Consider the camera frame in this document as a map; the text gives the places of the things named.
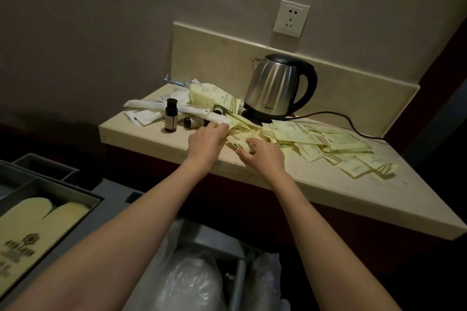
black cable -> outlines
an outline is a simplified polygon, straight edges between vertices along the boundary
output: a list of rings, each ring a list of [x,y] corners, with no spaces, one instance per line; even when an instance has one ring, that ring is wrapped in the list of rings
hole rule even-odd
[[[330,113],[330,114],[336,114],[338,116],[341,116],[341,117],[344,117],[345,119],[348,120],[350,126],[352,127],[353,131],[355,133],[357,133],[359,136],[361,137],[364,137],[364,138],[368,138],[368,139],[378,139],[378,140],[384,140],[384,138],[380,138],[380,137],[370,137],[370,136],[366,136],[365,134],[362,134],[360,133],[356,128],[355,126],[353,125],[352,123],[352,120],[346,116],[345,114],[342,114],[342,113],[337,113],[337,112],[332,112],[332,111],[321,111],[321,112],[315,112],[315,113],[310,113],[310,114],[307,114],[305,116],[300,116],[300,117],[294,117],[294,118],[284,118],[283,120],[284,121],[291,121],[291,120],[294,120],[294,119],[301,119],[301,118],[306,118],[306,117],[311,117],[311,116],[314,116],[315,114],[322,114],[322,113]]]

pile of packets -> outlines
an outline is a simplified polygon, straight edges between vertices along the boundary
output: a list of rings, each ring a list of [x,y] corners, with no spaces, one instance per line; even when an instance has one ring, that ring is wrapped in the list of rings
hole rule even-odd
[[[276,144],[284,153],[286,168],[295,153],[305,160],[327,160],[351,178],[359,178],[375,172],[381,178],[394,176],[397,165],[386,163],[373,153],[371,145],[356,134],[331,125],[314,122],[272,121],[257,125],[239,114],[243,102],[224,90],[196,79],[190,88],[180,87],[171,95],[161,96],[154,101],[131,100],[124,107],[131,108],[125,115],[134,125],[146,126],[163,118],[167,99],[178,100],[178,120],[199,117],[216,123],[227,123],[229,132],[227,145],[232,149],[241,147],[254,151],[248,138],[259,138]],[[224,114],[213,112],[221,106]]]

electrical socket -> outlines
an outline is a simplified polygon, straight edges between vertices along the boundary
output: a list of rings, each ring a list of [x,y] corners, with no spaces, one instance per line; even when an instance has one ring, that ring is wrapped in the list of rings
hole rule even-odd
[[[308,5],[281,0],[274,31],[293,37],[300,37],[309,9]]]

kettle handle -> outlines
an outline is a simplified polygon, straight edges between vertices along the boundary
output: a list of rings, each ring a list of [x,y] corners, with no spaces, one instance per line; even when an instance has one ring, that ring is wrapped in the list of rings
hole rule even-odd
[[[316,74],[314,66],[312,66],[310,63],[307,63],[306,61],[301,60],[300,63],[296,65],[296,72],[298,75],[298,82],[296,84],[295,95],[296,95],[296,92],[298,91],[298,83],[300,82],[301,75],[306,76],[306,79],[308,81],[308,86],[306,88],[305,94],[302,96],[300,100],[293,103],[295,96],[292,97],[292,100],[289,106],[289,111],[287,111],[286,115],[290,115],[294,113],[295,111],[297,111],[298,109],[302,108],[304,105],[306,105],[307,102],[312,98],[313,94],[315,93],[316,85],[318,84],[318,75]]]

electric kettle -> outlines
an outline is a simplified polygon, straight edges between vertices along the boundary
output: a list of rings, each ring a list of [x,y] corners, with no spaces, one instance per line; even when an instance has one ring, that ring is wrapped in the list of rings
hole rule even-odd
[[[306,76],[308,87],[294,103],[301,75]],[[282,54],[266,55],[250,80],[244,116],[257,124],[284,119],[310,100],[317,83],[315,68],[306,61]]]

